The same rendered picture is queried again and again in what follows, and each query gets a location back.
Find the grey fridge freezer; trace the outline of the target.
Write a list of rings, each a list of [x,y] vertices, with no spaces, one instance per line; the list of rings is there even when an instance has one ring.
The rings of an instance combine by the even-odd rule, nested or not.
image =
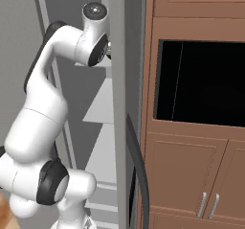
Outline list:
[[[89,2],[108,4],[108,0],[38,0],[44,26],[62,20],[76,28],[83,27],[81,10]],[[106,57],[93,68],[65,58],[53,62],[51,78],[62,90],[69,104],[68,122],[58,143],[66,150],[59,154],[68,158],[73,169],[86,170],[87,163],[102,128],[101,123],[84,122],[83,118],[105,79],[111,79],[111,61]]]

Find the white fridge shelf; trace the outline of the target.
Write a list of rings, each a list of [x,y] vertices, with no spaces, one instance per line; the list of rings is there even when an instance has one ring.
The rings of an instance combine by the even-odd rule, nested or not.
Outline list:
[[[114,126],[103,124],[86,166],[100,183],[116,184],[116,152]]]
[[[105,79],[87,110],[84,122],[114,124],[112,80]]]

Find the grey fridge door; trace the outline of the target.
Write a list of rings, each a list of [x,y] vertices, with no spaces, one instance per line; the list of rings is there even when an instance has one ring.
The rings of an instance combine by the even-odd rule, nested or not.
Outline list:
[[[109,0],[119,229],[143,229],[138,176],[126,139],[130,116],[139,144],[145,46],[145,0]]]

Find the black built-in oven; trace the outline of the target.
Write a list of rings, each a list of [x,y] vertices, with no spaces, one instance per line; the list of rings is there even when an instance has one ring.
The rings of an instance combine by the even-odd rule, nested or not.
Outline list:
[[[153,118],[245,127],[245,42],[161,39]]]

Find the white fridge drawer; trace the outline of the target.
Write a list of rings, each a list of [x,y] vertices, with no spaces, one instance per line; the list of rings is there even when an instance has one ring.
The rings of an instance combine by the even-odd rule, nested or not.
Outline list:
[[[99,183],[85,208],[98,229],[119,229],[116,186]]]

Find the brown drawer front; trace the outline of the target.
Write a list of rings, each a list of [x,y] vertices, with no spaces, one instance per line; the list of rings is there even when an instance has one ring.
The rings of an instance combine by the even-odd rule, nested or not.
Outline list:
[[[245,229],[245,226],[211,222],[199,218],[151,213],[149,216],[149,229]]]

